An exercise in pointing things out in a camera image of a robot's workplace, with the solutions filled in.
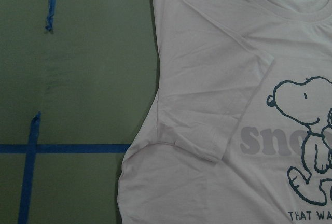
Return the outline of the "blue tape line lengthwise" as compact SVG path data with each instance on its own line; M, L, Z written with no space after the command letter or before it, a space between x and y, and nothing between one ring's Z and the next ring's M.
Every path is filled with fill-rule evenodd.
M21 199L18 215L18 224L28 223L29 209L32 195L34 165L36 159L36 146L39 137L39 127L41 122L41 112L39 111L32 119L30 133L26 148L23 181L21 187Z

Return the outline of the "blue tape line crosswise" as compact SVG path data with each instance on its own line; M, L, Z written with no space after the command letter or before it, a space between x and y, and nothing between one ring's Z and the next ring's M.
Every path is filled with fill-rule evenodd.
M1 145L1 153L125 153L129 144Z

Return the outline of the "pink Snoopy t-shirt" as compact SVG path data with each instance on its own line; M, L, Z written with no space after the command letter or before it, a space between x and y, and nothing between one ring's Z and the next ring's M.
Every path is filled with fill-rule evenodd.
M331 0L153 0L123 223L331 223Z

